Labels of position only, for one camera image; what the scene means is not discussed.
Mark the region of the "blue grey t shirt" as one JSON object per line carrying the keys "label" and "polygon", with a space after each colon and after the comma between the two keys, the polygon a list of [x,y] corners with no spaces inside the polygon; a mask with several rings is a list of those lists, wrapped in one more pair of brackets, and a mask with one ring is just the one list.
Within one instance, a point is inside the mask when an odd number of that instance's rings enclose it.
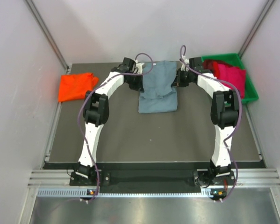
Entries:
{"label": "blue grey t shirt", "polygon": [[143,69],[143,91],[139,94],[138,112],[141,114],[174,112],[178,108],[176,78],[177,63],[160,61],[148,63]]}

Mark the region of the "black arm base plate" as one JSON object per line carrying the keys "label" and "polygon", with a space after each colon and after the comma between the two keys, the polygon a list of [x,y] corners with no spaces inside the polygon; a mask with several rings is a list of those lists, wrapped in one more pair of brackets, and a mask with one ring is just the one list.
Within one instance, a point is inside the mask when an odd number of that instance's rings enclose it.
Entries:
{"label": "black arm base plate", "polygon": [[125,170],[125,171],[104,171],[100,172],[98,180],[96,174],[92,173],[89,178],[72,172],[70,177],[70,186],[96,186],[97,182],[100,187],[117,186],[119,184],[155,184],[155,183],[172,183],[185,184],[189,187],[208,187],[211,185],[233,185],[235,182],[234,173],[219,177],[212,177],[208,171],[197,170]]}

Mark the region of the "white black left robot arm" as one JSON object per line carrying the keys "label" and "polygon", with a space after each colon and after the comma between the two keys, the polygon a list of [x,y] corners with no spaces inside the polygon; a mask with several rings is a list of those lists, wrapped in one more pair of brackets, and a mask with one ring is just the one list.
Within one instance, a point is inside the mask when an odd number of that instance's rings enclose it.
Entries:
{"label": "white black left robot arm", "polygon": [[101,131],[109,118],[109,99],[124,83],[136,90],[141,89],[143,67],[144,63],[125,57],[121,64],[110,71],[100,86],[85,95],[84,143],[76,174],[86,185],[91,185],[97,180],[96,152]]}

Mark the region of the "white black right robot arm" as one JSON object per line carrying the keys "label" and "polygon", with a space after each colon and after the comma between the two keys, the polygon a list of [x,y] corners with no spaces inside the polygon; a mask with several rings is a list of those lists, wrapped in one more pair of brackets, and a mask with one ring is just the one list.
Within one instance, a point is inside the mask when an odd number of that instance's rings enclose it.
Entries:
{"label": "white black right robot arm", "polygon": [[172,86],[187,87],[194,83],[212,99],[210,117],[215,127],[215,148],[207,173],[198,178],[201,182],[218,185],[231,174],[232,138],[242,113],[239,92],[205,70],[200,57],[188,59],[181,55],[180,62],[181,68],[177,70]]}

